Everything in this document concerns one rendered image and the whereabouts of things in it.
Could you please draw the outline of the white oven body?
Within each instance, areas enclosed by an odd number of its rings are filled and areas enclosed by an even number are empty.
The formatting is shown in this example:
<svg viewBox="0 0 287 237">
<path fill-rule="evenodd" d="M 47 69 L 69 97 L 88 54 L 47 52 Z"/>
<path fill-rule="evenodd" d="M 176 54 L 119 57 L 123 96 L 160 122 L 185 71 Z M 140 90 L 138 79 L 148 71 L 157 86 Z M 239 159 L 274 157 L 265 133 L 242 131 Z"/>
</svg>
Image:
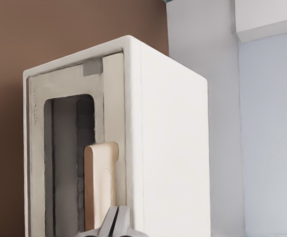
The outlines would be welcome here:
<svg viewBox="0 0 287 237">
<path fill-rule="evenodd" d="M 208 83 L 133 36 L 27 69 L 35 76 L 115 53 L 124 55 L 127 235 L 211 237 Z"/>
</svg>

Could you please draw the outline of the oven door with dark window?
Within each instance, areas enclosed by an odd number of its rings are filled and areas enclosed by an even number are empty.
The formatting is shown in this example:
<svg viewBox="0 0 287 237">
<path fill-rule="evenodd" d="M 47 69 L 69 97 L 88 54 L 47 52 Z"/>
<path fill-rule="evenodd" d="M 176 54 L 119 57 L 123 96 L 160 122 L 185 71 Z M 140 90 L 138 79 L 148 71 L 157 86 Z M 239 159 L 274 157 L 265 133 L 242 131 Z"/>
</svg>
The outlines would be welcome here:
<svg viewBox="0 0 287 237">
<path fill-rule="evenodd" d="M 115 142 L 116 204 L 126 203 L 124 55 L 24 80 L 26 237 L 85 230 L 84 149 Z"/>
</svg>

